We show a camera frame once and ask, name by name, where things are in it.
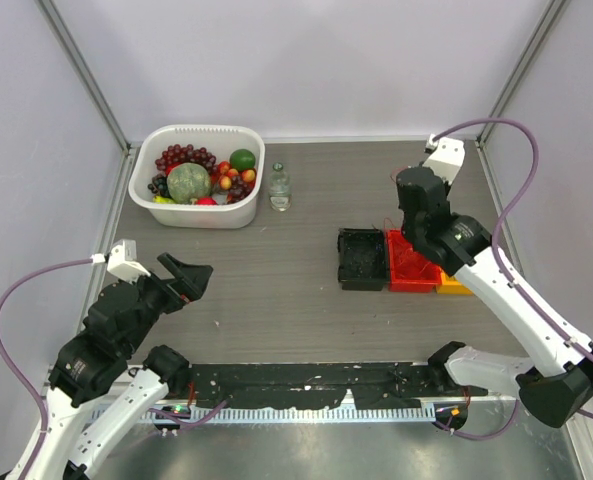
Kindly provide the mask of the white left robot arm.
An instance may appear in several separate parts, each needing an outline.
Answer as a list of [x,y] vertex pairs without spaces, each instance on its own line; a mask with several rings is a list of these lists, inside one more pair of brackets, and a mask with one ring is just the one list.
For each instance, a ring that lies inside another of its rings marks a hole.
[[[136,260],[133,242],[118,244],[76,265],[106,265],[116,282],[90,306],[83,329],[61,347],[40,395],[11,359],[0,334],[0,356],[35,401],[39,421],[8,479],[90,479],[93,469],[129,428],[158,400],[181,397],[190,383],[190,363],[168,346],[153,348],[123,393],[90,428],[88,415],[128,369],[128,362],[163,315],[182,310],[205,294],[213,268],[158,257],[170,273],[162,279]],[[41,273],[67,268],[59,263],[32,272],[0,297],[0,314],[11,294]]]

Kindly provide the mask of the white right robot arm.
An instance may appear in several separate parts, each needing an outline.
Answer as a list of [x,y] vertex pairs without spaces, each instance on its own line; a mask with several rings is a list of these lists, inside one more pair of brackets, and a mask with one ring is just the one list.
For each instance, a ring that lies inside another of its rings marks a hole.
[[525,350],[525,358],[443,348],[427,380],[441,395],[461,385],[510,395],[541,423],[562,427],[593,398],[593,340],[575,329],[507,265],[504,252],[475,218],[452,212],[449,186],[431,169],[396,176],[402,234],[413,249],[472,291]]

